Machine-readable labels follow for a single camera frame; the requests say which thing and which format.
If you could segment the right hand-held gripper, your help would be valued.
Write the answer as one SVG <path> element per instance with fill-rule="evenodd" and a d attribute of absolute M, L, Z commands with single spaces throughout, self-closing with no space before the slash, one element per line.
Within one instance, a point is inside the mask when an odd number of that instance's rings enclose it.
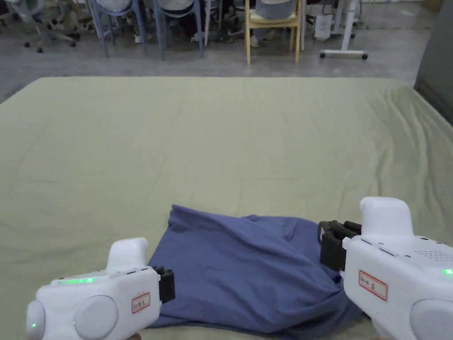
<path fill-rule="evenodd" d="M 364 197 L 362 223 L 322 221 L 320 262 L 386 340 L 453 337 L 453 249 L 416 236 L 408 205 Z"/>

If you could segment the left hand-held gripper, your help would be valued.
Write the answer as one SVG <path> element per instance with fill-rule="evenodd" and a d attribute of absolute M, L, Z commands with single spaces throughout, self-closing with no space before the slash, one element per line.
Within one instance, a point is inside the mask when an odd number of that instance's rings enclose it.
<path fill-rule="evenodd" d="M 28 340 L 126 340 L 175 298 L 174 273 L 146 261 L 148 241 L 114 242 L 103 270 L 53 280 L 28 304 Z"/>

